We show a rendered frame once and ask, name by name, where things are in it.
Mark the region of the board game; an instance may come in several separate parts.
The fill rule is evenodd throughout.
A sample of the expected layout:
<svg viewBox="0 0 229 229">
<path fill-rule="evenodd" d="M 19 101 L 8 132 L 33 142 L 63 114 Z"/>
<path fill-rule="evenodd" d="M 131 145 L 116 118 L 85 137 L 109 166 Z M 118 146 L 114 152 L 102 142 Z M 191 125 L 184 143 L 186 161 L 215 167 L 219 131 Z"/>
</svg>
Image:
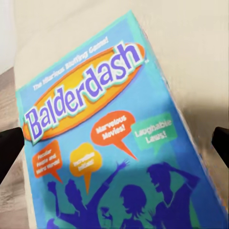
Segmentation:
<svg viewBox="0 0 229 229">
<path fill-rule="evenodd" d="M 15 94 L 37 229 L 229 229 L 132 10 Z"/>
</svg>

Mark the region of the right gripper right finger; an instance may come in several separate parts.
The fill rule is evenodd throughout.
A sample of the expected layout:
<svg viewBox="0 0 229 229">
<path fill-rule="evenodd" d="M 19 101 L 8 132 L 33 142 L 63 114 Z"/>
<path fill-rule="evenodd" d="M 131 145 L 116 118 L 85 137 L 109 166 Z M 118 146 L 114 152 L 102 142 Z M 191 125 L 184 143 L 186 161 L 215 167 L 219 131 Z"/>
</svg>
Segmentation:
<svg viewBox="0 0 229 229">
<path fill-rule="evenodd" d="M 215 127 L 212 144 L 229 168 L 229 129 Z"/>
</svg>

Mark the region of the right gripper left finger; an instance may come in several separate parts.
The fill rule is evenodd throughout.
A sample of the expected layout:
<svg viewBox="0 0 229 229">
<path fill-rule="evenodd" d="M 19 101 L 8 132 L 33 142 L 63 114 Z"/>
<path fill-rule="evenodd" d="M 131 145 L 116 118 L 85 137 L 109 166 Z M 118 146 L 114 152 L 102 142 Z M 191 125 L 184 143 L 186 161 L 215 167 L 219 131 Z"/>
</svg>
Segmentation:
<svg viewBox="0 0 229 229">
<path fill-rule="evenodd" d="M 0 184 L 25 145 L 21 127 L 0 132 Z"/>
</svg>

